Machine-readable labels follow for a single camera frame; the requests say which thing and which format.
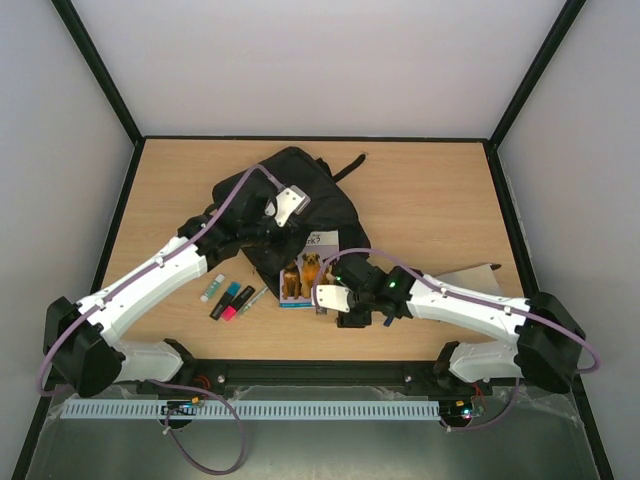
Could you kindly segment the dog picture book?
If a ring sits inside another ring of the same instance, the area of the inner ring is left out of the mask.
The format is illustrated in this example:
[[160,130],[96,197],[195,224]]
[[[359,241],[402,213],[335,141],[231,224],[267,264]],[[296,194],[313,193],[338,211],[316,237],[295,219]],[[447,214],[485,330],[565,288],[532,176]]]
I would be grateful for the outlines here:
[[323,262],[339,251],[337,231],[312,232],[302,251],[280,273],[279,306],[284,309],[313,308],[312,287],[321,271],[319,284],[334,284],[334,261],[322,270]]

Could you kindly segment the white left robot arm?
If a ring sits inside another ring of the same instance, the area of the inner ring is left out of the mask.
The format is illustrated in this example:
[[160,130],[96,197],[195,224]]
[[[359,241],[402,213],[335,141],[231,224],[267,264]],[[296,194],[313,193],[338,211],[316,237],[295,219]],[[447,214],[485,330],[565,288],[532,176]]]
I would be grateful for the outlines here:
[[131,342],[123,336],[184,284],[235,257],[245,246],[287,244],[310,198],[296,186],[234,188],[220,205],[189,218],[156,254],[111,285],[46,312],[38,384],[55,369],[82,397],[113,383],[178,378],[187,351],[175,340]]

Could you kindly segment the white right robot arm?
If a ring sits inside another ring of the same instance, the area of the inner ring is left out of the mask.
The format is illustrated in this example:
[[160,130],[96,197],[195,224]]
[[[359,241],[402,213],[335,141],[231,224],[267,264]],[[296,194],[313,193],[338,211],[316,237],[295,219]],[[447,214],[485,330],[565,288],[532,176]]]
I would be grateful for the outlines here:
[[479,380],[519,378],[544,390],[571,389],[585,340],[553,295],[509,298],[448,284],[401,266],[390,272],[358,255],[333,267],[335,284],[320,285],[321,307],[336,310],[342,326],[365,326],[372,312],[387,319],[428,319],[487,336],[485,343],[447,343],[434,370],[438,384],[455,392]]

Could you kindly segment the black student backpack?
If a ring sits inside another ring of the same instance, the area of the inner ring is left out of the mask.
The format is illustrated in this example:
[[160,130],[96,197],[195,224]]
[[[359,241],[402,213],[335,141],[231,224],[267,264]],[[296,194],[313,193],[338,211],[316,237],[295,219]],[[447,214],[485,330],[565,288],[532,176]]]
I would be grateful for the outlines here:
[[357,210],[338,185],[363,162],[357,157],[337,174],[332,174],[324,160],[313,158],[304,150],[290,146],[263,160],[261,165],[278,181],[298,187],[310,197],[310,203],[299,217],[299,233],[289,237],[289,245],[270,250],[265,246],[244,247],[242,252],[274,296],[280,294],[280,272],[293,256],[299,254],[313,232],[336,231],[339,248],[369,248],[371,242],[360,223]]

